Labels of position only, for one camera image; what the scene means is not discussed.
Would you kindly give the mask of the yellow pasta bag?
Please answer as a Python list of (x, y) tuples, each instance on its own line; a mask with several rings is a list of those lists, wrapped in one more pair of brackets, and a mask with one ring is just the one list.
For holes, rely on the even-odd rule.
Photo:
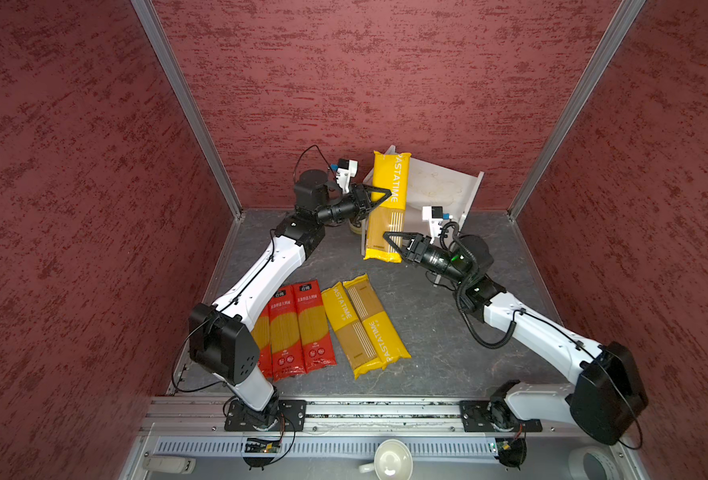
[(368, 218), (364, 259), (400, 263), (401, 257), (389, 248), (383, 234), (386, 231), (404, 232), (412, 155), (398, 153), (395, 146), (391, 146), (385, 153), (376, 151), (374, 155), (371, 185), (388, 188), (392, 196)]
[(352, 368), (354, 378), (377, 369), (382, 361), (360, 320), (342, 282), (322, 292), (323, 306), (328, 321)]
[(343, 283), (380, 361), (380, 367), (411, 359), (367, 274)]

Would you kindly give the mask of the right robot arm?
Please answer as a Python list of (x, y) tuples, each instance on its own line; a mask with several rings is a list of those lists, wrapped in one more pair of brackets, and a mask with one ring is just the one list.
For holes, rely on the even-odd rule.
[(417, 232), (386, 232), (383, 238), (403, 260), (454, 282), (456, 307), (477, 343), (497, 350), (517, 341), (563, 375), (562, 384), (504, 384), (488, 407), (498, 429), (547, 420), (615, 445), (641, 426), (649, 398), (632, 352), (571, 331), (494, 281), (488, 273), (494, 259), (480, 236), (458, 234), (450, 244), (433, 244)]

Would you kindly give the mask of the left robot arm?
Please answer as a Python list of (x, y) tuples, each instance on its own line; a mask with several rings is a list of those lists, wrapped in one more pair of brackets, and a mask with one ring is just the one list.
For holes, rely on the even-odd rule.
[(294, 185), (294, 210), (270, 231), (262, 256), (226, 294), (196, 305), (189, 316), (189, 357), (229, 387), (257, 430), (271, 429), (280, 418), (279, 394), (259, 369), (252, 337), (260, 313), (319, 246), (327, 227), (361, 221), (392, 197), (387, 188), (353, 184), (332, 200), (332, 185), (322, 170), (303, 172)]

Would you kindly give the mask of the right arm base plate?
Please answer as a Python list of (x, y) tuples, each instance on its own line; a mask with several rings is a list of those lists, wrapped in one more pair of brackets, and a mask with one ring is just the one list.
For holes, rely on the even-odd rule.
[(540, 420), (520, 420), (503, 401), (463, 400), (459, 402), (465, 432), (532, 433), (542, 432)]

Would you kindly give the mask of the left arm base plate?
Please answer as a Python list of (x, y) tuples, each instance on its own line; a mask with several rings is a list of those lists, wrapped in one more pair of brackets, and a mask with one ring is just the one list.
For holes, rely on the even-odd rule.
[(273, 399), (264, 410), (249, 408), (241, 400), (233, 400), (225, 406), (224, 430), (226, 432), (290, 432), (304, 429), (308, 402), (286, 398)]

